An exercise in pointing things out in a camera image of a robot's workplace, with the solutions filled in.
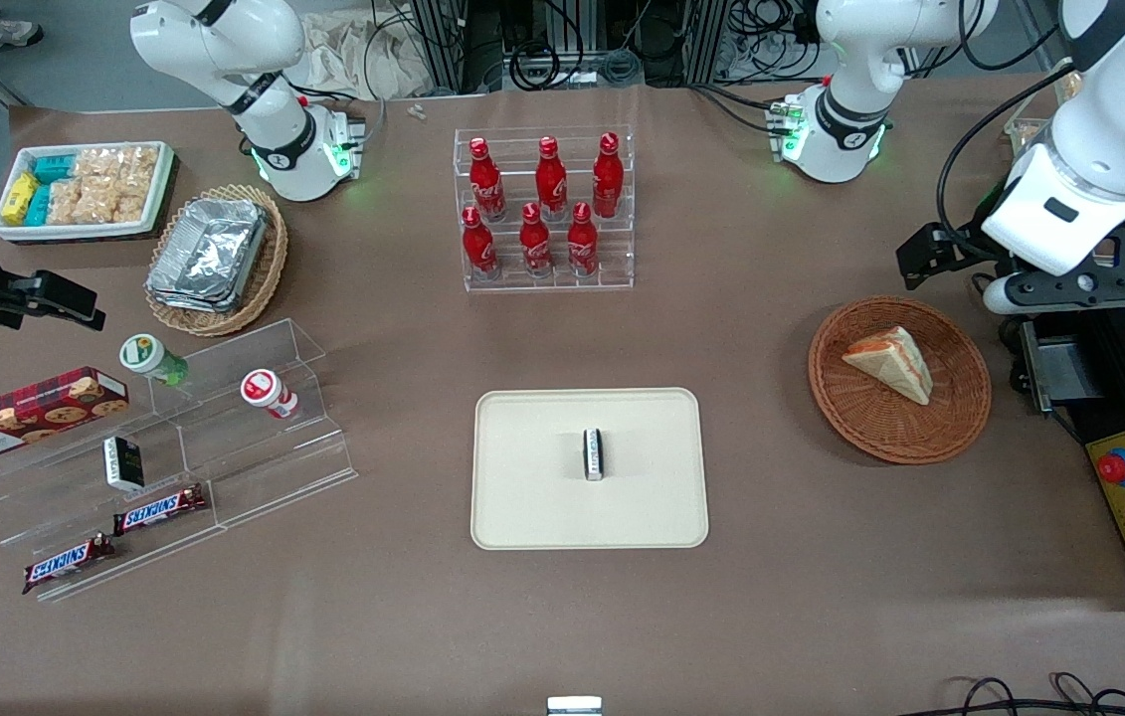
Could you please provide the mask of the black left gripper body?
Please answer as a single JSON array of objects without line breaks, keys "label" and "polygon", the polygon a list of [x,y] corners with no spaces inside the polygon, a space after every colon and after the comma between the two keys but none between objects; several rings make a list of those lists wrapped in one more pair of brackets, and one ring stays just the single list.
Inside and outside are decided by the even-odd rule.
[{"label": "black left gripper body", "polygon": [[989,280],[1011,275],[1011,254],[990,238],[958,239],[958,270],[975,270]]}]

